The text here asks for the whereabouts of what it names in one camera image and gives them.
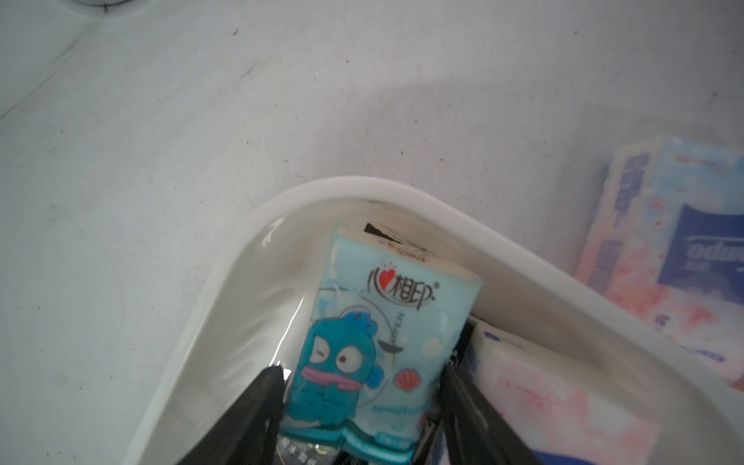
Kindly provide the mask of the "black tissue pack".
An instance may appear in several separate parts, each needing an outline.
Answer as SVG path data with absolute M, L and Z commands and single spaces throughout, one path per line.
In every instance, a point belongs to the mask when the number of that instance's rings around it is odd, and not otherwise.
M 394 243 L 395 250 L 400 255 L 409 257 L 412 260 L 425 263 L 428 260 L 433 259 L 433 256 L 426 249 L 418 246 L 418 244 L 408 240 L 404 236 L 397 234 L 397 232 L 379 222 L 368 222 L 364 226 L 363 230 L 366 234 L 372 234 L 372 236 L 378 236 L 378 238 L 383 238 L 384 240 L 387 240 L 387 242 Z

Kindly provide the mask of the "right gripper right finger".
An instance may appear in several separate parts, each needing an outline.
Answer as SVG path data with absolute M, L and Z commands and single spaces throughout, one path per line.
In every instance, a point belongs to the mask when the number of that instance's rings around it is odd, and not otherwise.
M 539 465 L 464 369 L 448 365 L 440 382 L 449 462 L 453 464 Z

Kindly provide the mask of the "teal cartoon tissue pack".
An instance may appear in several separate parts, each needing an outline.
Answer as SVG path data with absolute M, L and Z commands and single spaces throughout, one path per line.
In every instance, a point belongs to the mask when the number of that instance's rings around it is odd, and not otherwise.
M 409 463 L 481 290 L 461 265 L 336 227 L 281 432 L 369 462 Z

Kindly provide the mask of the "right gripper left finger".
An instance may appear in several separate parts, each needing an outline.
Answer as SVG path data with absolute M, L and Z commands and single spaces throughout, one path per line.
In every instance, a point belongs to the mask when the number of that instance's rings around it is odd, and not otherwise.
M 178 465 L 273 463 L 284 394 L 283 368 L 265 368 Z

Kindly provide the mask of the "white storage box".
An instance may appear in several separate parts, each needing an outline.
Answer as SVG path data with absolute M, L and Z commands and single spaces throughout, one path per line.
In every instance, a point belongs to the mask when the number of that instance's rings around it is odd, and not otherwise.
M 174 464 L 267 366 L 300 349 L 337 224 L 379 222 L 484 279 L 475 313 L 608 373 L 662 424 L 655 464 L 739 464 L 743 395 L 575 278 L 411 186 L 339 176 L 289 190 L 227 242 L 125 462 Z

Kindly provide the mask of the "pink Tempo tissue pack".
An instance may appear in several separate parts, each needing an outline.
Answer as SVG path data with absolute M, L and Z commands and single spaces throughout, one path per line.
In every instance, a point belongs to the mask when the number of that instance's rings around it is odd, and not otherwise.
M 604 183 L 577 279 L 742 389 L 742 152 L 660 136 Z
M 540 464 L 645 464 L 661 426 L 604 373 L 476 321 L 458 366 Z M 444 422 L 427 461 L 449 461 Z

